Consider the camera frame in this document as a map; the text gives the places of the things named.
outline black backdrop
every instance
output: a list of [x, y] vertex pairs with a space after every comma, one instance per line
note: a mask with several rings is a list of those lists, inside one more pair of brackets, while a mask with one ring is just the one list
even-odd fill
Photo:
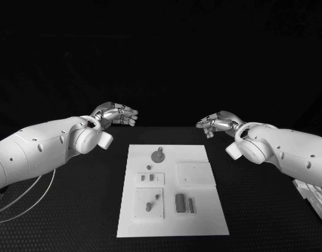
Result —
[[106, 101], [322, 134], [322, 3], [252, 2], [0, 3], [0, 139]]

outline table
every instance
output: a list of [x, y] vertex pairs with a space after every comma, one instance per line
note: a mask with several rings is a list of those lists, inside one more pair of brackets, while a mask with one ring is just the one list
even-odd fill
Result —
[[[322, 225], [277, 168], [236, 161], [226, 153], [233, 138], [207, 139], [194, 127], [112, 126], [108, 150], [99, 147], [56, 169], [52, 188], [37, 206], [0, 224], [0, 251], [322, 251]], [[116, 238], [129, 144], [203, 144], [217, 184], [229, 236]], [[0, 220], [22, 213], [40, 198], [46, 174]], [[4, 207], [34, 178], [10, 185]]]

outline white board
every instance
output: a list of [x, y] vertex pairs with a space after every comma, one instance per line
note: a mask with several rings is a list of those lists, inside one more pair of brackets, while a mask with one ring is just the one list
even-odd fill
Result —
[[[151, 154], [162, 147], [165, 159], [154, 163]], [[181, 187], [178, 175], [178, 163], [208, 163], [207, 152], [203, 145], [129, 145], [122, 205], [119, 213], [118, 238], [121, 237], [155, 237], [155, 236], [204, 236], [229, 235], [227, 223], [223, 208], [219, 200], [216, 186]], [[164, 185], [150, 186], [142, 195], [152, 198], [155, 193], [151, 190], [161, 190], [162, 196], [154, 200], [148, 213], [145, 210], [144, 198], [138, 199], [139, 174], [162, 173]], [[196, 214], [177, 215], [174, 207], [174, 196], [183, 193], [185, 198], [193, 198]], [[155, 210], [161, 213], [160, 206], [164, 206], [164, 215], [150, 218]]]

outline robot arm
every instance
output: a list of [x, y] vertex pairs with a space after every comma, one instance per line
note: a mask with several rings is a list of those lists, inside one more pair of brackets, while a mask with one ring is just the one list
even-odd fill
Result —
[[108, 102], [91, 116], [70, 117], [33, 125], [0, 141], [0, 188], [45, 175], [72, 157], [99, 145], [108, 148], [111, 123], [135, 125], [138, 111]]
[[207, 138], [216, 131], [234, 137], [226, 149], [234, 160], [244, 156], [256, 164], [269, 162], [282, 173], [322, 187], [322, 137], [269, 124], [244, 123], [227, 111], [201, 119], [197, 128], [204, 129]]

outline robotic hand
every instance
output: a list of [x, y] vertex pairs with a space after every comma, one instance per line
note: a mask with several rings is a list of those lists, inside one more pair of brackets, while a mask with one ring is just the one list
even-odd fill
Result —
[[135, 126], [138, 111], [112, 102], [101, 104], [91, 116], [70, 117], [33, 125], [0, 141], [0, 188], [45, 175], [69, 159], [99, 145], [108, 148], [112, 123]]
[[203, 118], [197, 125], [207, 138], [226, 131], [234, 143], [226, 151], [236, 160], [244, 156], [253, 163], [275, 164], [282, 173], [322, 187], [322, 137], [257, 122], [243, 122], [230, 112]]

